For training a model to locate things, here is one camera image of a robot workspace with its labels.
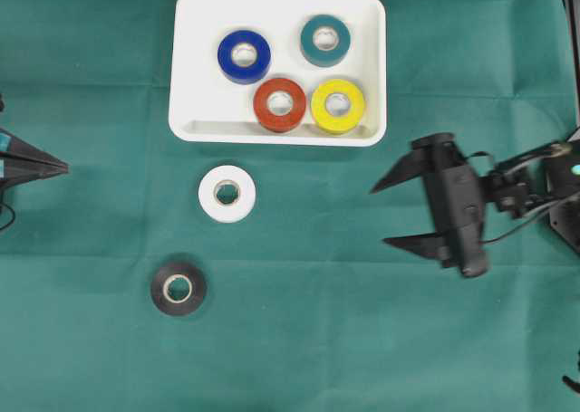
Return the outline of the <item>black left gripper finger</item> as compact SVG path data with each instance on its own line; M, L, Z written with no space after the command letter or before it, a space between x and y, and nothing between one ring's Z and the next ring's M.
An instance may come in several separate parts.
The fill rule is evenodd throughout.
M67 168L68 164L51 154L16 137L13 133L0 129L1 132L1 156L43 163L59 168Z
M68 172L68 166L26 160L1 161L1 185L17 186L38 179L57 177Z

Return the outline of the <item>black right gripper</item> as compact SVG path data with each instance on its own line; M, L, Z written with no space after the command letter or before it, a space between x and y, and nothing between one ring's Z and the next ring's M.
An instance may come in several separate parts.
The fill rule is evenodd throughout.
M422 177L435 231L422 235L387 237L383 238L382 241L422 258L437 260L444 267L457 267L453 263L446 240L448 221L442 188L442 174L445 169L462 165L470 166L470 164L455 144L454 136L450 133L438 133L417 139L411 143L411 146L414 151L400 158L372 187L370 193L375 194L416 177Z

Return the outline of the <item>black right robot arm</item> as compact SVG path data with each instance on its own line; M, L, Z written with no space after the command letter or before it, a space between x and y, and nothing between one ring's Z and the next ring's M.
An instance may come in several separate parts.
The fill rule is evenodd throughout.
M486 206L530 224L552 209L579 198L576 140L555 140L513 158L491 163L481 176L449 132L411 142L411 150L373 186L378 193L416 177L427 196L435 230L388 237L385 243L442 267L456 267L466 278L488 271L484 237Z

